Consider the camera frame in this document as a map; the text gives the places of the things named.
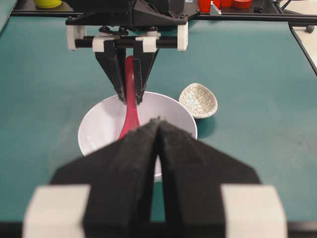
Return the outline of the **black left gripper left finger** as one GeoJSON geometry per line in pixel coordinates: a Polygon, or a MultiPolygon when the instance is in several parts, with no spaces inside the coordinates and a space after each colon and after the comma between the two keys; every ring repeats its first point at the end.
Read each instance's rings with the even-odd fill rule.
{"type": "Polygon", "coordinates": [[[128,237],[151,213],[157,119],[59,167],[24,215],[25,238],[128,237]]]}

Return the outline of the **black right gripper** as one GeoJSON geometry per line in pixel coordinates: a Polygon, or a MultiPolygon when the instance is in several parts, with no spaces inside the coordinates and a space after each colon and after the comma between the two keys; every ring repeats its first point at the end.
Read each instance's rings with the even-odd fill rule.
{"type": "Polygon", "coordinates": [[[79,13],[65,23],[70,50],[78,49],[75,41],[86,37],[86,26],[104,27],[91,47],[122,102],[126,102],[126,49],[118,48],[113,40],[118,40],[126,31],[144,33],[136,38],[143,45],[133,47],[137,104],[142,102],[159,52],[156,41],[162,39],[161,32],[176,29],[176,48],[183,52],[188,46],[188,22],[201,12],[197,0],[68,0],[66,3],[79,13]]]}

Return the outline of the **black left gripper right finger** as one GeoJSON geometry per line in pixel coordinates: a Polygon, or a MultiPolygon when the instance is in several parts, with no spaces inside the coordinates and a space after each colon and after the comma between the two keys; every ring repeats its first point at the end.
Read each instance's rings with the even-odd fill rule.
{"type": "Polygon", "coordinates": [[[166,223],[174,238],[285,238],[276,188],[253,167],[161,121],[166,223]]]}

